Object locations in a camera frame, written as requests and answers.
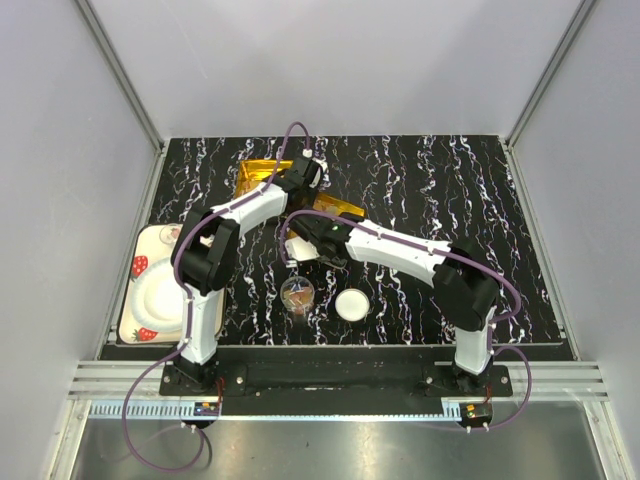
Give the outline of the gold tin with lollipops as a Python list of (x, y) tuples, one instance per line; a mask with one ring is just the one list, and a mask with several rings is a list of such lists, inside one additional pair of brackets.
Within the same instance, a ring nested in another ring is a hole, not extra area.
[(258, 187), (274, 171), (275, 159), (251, 159), (240, 162), (234, 197), (238, 198)]

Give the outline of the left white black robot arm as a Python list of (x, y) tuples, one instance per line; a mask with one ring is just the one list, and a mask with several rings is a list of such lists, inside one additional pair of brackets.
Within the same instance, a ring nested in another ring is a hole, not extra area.
[(271, 218), (312, 205), (322, 175), (320, 163), (299, 157), (234, 200), (189, 211), (171, 255), (183, 296), (181, 338), (172, 360), (193, 395), (206, 395), (215, 386), (216, 323), (225, 312), (240, 237)]

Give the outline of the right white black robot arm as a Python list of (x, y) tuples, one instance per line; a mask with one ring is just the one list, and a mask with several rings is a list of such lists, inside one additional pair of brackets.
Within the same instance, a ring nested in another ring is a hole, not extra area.
[(489, 321), (499, 284), (475, 261), (467, 244), (400, 234), (351, 213), (339, 216), (302, 210), (285, 228), (294, 237), (283, 243), (291, 261), (317, 260), (344, 268), (372, 263), (414, 277), (432, 289), (433, 300), (455, 331), (452, 377), (457, 390), (476, 396), (490, 383)]

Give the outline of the gold tin with gummies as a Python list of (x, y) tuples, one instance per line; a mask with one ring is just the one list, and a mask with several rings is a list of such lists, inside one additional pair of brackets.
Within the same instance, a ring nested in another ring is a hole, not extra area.
[(345, 200), (335, 198), (326, 193), (318, 193), (310, 209), (322, 211), (339, 216), (342, 213), (350, 213), (360, 217), (366, 217), (366, 210)]

